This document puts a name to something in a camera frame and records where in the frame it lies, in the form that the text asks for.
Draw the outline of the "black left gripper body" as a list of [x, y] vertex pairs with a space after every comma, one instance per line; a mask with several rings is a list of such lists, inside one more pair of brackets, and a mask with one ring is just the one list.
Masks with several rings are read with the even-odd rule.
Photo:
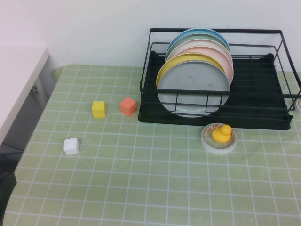
[[4, 219], [5, 210], [9, 198], [16, 186], [16, 177], [14, 173], [4, 172], [0, 176], [0, 219]]

